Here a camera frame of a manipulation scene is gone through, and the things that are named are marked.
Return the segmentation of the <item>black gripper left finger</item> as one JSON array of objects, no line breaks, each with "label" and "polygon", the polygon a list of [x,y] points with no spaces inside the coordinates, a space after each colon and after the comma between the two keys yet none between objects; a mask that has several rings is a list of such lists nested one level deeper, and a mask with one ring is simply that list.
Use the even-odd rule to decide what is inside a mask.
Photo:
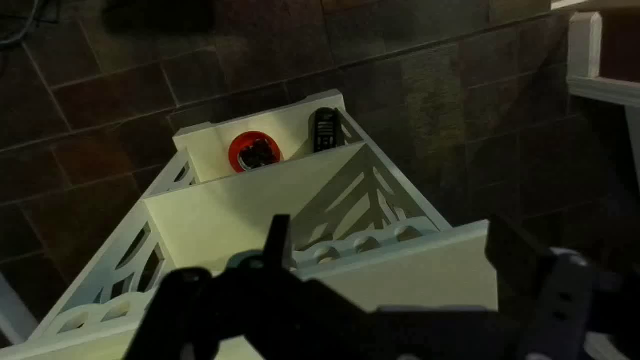
[{"label": "black gripper left finger", "polygon": [[292,264],[292,245],[290,245],[290,217],[288,215],[276,215],[272,219],[269,239],[265,245],[265,264],[269,269],[285,269],[288,271]]}]

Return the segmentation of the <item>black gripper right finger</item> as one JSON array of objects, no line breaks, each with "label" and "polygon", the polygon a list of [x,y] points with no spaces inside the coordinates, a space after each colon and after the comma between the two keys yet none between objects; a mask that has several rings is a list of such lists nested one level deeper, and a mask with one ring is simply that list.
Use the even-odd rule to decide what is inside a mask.
[{"label": "black gripper right finger", "polygon": [[518,297],[537,297],[554,264],[554,252],[511,219],[492,217],[487,259]]}]

